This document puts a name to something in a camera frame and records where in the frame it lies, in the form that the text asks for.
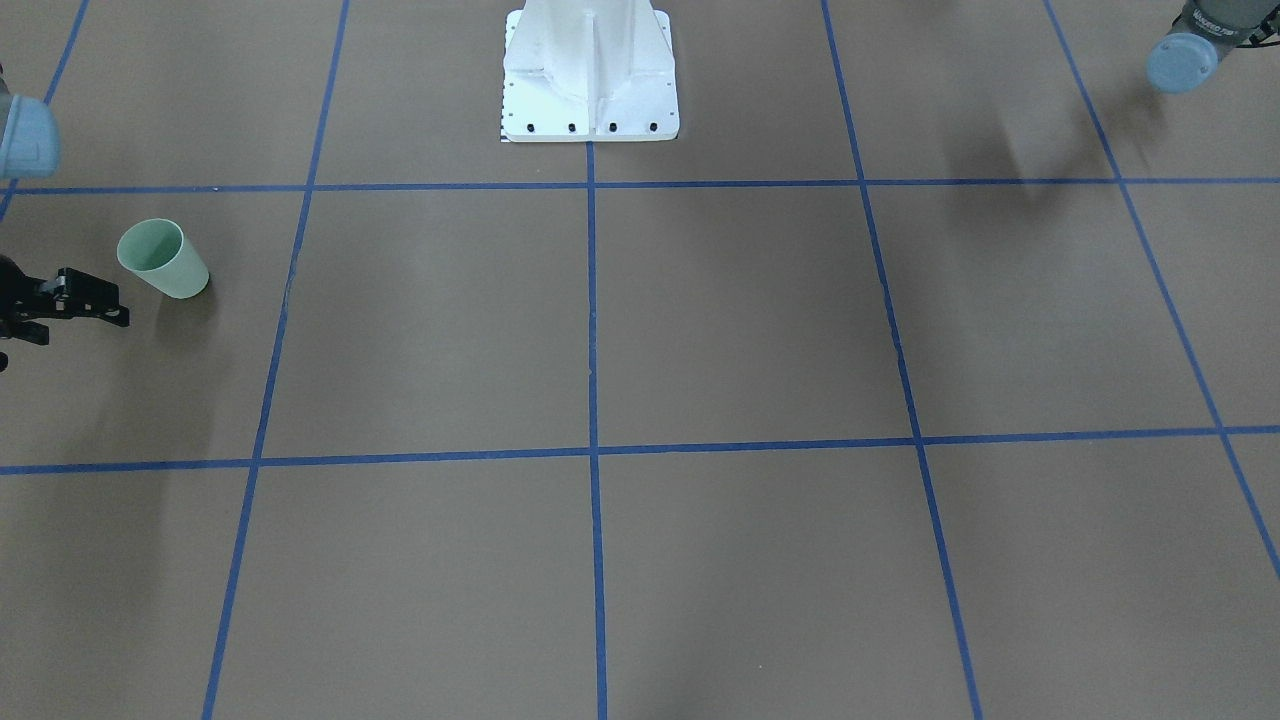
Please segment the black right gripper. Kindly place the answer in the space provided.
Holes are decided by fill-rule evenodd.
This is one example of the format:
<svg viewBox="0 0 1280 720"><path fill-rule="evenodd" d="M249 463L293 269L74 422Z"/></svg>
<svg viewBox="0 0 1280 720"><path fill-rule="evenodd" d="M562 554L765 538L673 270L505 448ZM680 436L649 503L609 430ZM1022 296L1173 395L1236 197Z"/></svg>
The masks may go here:
<svg viewBox="0 0 1280 720"><path fill-rule="evenodd" d="M28 302L40 305L45 279L27 275L9 256L1 255L1 338L19 340L36 346L49 345L49 328L24 315ZM72 268L63 268L55 278L55 313L58 319L97 319L127 328L131 311L120 304L119 287Z"/></svg>

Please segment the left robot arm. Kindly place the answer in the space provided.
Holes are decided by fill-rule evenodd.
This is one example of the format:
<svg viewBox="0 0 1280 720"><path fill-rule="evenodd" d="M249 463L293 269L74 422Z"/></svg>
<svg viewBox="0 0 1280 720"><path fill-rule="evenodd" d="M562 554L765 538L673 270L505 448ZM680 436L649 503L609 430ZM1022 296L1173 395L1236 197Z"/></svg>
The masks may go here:
<svg viewBox="0 0 1280 720"><path fill-rule="evenodd" d="M1151 49L1146 74L1162 94L1187 94L1210 79L1231 53L1276 45L1276 1L1185 1Z"/></svg>

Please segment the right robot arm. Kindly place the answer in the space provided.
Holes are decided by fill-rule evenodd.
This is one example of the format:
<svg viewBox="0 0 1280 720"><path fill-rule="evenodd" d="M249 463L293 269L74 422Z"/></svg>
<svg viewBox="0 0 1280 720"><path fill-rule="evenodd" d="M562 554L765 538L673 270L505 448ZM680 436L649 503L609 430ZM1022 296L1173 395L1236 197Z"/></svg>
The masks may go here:
<svg viewBox="0 0 1280 720"><path fill-rule="evenodd" d="M1 169L4 181L45 178L59 167L61 137L50 106L14 94L1 82ZM1 337L37 347L50 345L46 320L97 319L131 325L119 287L88 273L61 268L49 278L29 275L1 256Z"/></svg>

